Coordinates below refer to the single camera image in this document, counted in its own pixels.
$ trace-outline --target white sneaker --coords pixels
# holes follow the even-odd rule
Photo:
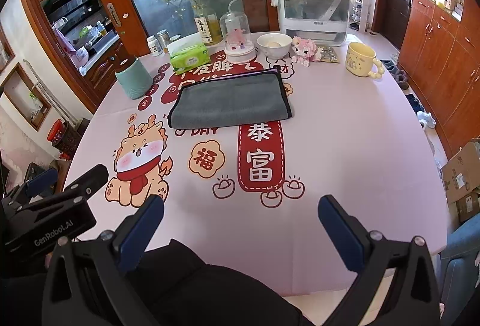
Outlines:
[[[431,113],[425,113],[423,111],[418,111],[417,112],[417,117],[418,120],[425,120],[427,122],[428,128],[435,128],[437,125],[437,122],[435,119],[431,116]]]

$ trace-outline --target yellow mug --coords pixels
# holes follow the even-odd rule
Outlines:
[[[383,63],[376,58],[373,48],[362,43],[350,43],[346,53],[346,69],[359,77],[372,77],[379,79],[385,72]],[[373,65],[377,66],[378,72],[371,71]]]

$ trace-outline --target round table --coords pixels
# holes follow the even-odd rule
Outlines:
[[[110,175],[89,200],[97,225],[81,239],[115,229],[147,193],[157,193],[165,217],[149,249],[174,238],[205,262],[246,273],[283,296],[341,289],[356,275],[317,217],[320,197],[333,194],[367,230],[392,240],[421,235],[430,253],[441,251],[446,198],[422,127],[390,74],[373,80],[346,70],[350,41],[359,40],[349,35],[335,48],[339,64],[309,68],[261,53],[232,65],[216,47],[211,65],[175,76],[168,55],[142,57],[152,88],[130,100],[115,83],[71,163],[66,184],[99,163]],[[291,119],[169,128],[182,85],[274,65],[282,71]]]

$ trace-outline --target mug handle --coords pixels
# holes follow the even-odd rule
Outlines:
[[[372,77],[375,80],[379,80],[382,75],[385,73],[385,69],[383,68],[383,63],[380,62],[377,58],[374,59],[373,63],[377,66],[378,72],[374,73],[373,71],[370,71],[368,73],[369,77]]]

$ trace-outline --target glass dome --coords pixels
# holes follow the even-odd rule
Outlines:
[[[248,18],[243,12],[228,12],[220,18],[220,28],[225,39],[225,53],[243,55],[255,50],[250,37]]]

